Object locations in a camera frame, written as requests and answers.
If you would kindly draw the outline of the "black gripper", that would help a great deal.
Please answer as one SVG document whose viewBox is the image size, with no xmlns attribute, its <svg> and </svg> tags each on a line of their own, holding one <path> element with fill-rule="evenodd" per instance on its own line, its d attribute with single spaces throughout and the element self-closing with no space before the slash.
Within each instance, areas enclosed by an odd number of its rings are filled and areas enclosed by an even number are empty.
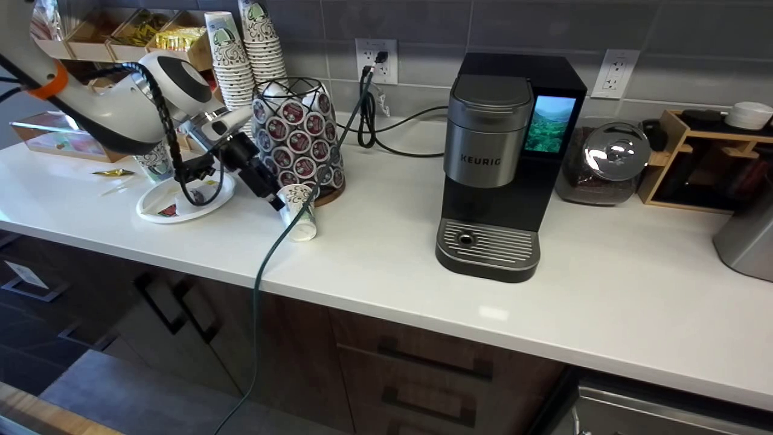
<svg viewBox="0 0 773 435">
<path fill-rule="evenodd" d="M 282 210 L 284 199 L 278 195 L 279 186 L 274 175 L 256 160 L 256 144 L 244 133 L 249 118 L 249 109 L 227 110 L 219 106 L 185 120 L 180 133 L 198 144 L 202 155 L 184 160 L 177 169 L 177 178 L 180 184 L 204 178 L 215 172 L 215 164 L 222 164 L 227 172 L 237 172 L 238 178 L 273 210 Z"/>
</svg>

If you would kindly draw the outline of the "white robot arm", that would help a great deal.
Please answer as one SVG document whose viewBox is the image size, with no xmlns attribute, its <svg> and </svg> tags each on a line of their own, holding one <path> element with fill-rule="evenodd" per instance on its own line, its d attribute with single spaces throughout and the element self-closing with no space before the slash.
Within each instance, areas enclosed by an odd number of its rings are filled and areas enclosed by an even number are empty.
<svg viewBox="0 0 773 435">
<path fill-rule="evenodd" d="M 219 104 L 189 60 L 144 52 L 123 63 L 126 76 L 109 92 L 93 92 L 33 41 L 23 0 L 0 0 L 0 63 L 29 93 L 65 110 L 113 152 L 150 155 L 167 144 L 173 181 L 191 204 L 208 204 L 219 195 L 191 193 L 191 181 L 235 172 L 259 198 L 274 210 L 284 207 L 278 181 L 241 133 L 251 109 Z"/>
</svg>

